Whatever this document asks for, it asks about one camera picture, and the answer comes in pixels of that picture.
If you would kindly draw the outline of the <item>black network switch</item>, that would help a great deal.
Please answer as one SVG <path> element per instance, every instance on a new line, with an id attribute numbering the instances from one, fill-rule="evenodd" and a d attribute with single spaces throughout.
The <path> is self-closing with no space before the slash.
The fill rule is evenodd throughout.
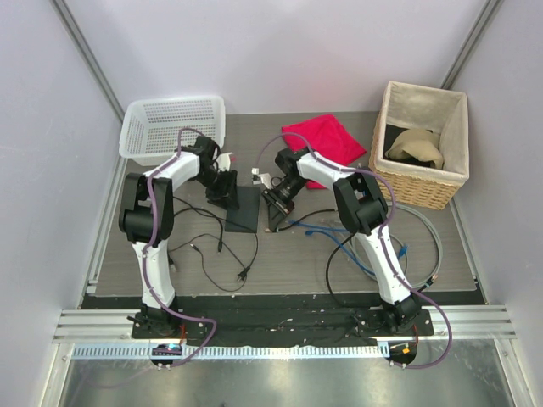
<path id="1" fill-rule="evenodd" d="M 238 208 L 227 211 L 225 231 L 256 233 L 260 213 L 260 188 L 238 187 Z"/>

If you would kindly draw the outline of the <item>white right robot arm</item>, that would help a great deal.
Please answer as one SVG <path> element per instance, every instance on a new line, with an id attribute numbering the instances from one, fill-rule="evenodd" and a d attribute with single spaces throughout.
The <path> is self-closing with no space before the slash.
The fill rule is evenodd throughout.
<path id="1" fill-rule="evenodd" d="M 294 197 L 308 181 L 324 186 L 333 193 L 344 229 L 361 244 L 370 261 L 378 283 L 384 327 L 395 335 L 411 330 L 420 315 L 420 300 L 404 280 L 395 256 L 389 237 L 389 209 L 375 174 L 337 164 L 309 148 L 297 152 L 285 148 L 277 153 L 275 163 L 283 179 L 262 193 L 268 208 L 268 228 L 278 231 L 294 209 Z"/>

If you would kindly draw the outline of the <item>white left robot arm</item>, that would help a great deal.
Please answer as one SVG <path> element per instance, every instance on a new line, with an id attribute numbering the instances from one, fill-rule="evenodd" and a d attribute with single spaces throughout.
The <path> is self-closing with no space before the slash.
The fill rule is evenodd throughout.
<path id="1" fill-rule="evenodd" d="M 129 320 L 134 338 L 174 337 L 182 321 L 201 321 L 177 313 L 171 282 L 168 239 L 173 231 L 174 192 L 187 181 L 205 187 L 210 204 L 238 209 L 237 172 L 220 169 L 218 144 L 201 131 L 183 128 L 174 155 L 144 174 L 131 173 L 124 181 L 119 228 L 137 256 L 143 281 L 141 308 Z"/>

